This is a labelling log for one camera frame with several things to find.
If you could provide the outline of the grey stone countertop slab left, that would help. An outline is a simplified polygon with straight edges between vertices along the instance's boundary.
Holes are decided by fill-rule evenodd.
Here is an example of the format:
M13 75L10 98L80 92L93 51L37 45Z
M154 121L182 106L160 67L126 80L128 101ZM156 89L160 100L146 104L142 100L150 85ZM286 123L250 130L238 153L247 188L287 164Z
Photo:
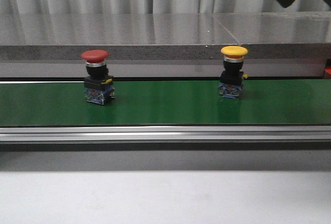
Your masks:
M2 14L1 61L79 61L101 49L114 60L216 59L234 37L211 14Z

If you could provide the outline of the red plastic tray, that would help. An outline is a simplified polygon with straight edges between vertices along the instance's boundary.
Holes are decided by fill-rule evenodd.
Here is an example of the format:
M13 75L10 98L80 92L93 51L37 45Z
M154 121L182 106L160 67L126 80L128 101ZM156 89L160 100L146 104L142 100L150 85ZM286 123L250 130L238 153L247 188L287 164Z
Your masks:
M331 79L331 66L327 66L324 70L324 79Z

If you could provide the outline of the green conveyor belt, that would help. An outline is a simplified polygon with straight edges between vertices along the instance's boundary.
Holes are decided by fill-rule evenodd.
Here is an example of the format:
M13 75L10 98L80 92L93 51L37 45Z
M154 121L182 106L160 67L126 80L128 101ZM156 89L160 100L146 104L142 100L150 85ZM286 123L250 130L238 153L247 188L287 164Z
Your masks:
M115 82L100 106L81 82L4 83L2 126L330 124L330 80L247 80L240 99L216 81Z

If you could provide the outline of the grey stone countertop slab right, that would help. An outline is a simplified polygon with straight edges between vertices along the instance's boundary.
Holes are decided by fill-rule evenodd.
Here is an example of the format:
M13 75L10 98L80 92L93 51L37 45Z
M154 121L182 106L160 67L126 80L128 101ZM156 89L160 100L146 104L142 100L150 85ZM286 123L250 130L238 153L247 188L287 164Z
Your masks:
M330 12L216 13L250 58L330 58Z

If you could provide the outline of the grey stone countertop slab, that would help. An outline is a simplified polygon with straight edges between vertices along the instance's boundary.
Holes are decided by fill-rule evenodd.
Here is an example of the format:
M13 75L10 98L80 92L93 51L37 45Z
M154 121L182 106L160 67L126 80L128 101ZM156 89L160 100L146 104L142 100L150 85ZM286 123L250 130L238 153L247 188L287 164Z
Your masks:
M330 12L216 13L250 58L330 58Z
M211 14L2 14L1 61L79 61L101 49L114 60L216 59L234 37Z

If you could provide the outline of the aluminium conveyor side rail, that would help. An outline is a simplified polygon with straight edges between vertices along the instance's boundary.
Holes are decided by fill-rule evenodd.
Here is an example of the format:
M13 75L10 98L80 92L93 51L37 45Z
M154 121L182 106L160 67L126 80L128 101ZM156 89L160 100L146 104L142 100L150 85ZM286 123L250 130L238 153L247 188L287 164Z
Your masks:
M1 128L1 144L329 142L329 125Z

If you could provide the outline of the yellow mushroom push button switch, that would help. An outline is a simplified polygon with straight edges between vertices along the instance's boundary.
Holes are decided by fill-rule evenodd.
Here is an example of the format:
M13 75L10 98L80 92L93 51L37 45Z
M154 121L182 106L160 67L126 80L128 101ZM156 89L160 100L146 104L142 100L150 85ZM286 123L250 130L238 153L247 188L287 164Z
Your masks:
M224 98L239 99L243 89L243 79L248 76L242 71L244 56L248 50L241 46L226 46L221 49L224 71L220 75L219 95Z

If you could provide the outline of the red mushroom push button switch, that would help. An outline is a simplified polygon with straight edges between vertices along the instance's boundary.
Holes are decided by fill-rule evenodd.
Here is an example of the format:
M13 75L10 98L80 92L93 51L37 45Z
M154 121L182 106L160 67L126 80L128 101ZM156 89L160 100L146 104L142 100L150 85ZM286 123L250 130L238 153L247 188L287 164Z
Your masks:
M81 54L88 73L84 78L85 99L102 106L115 98L114 78L109 75L107 57L109 53L105 50L88 50Z

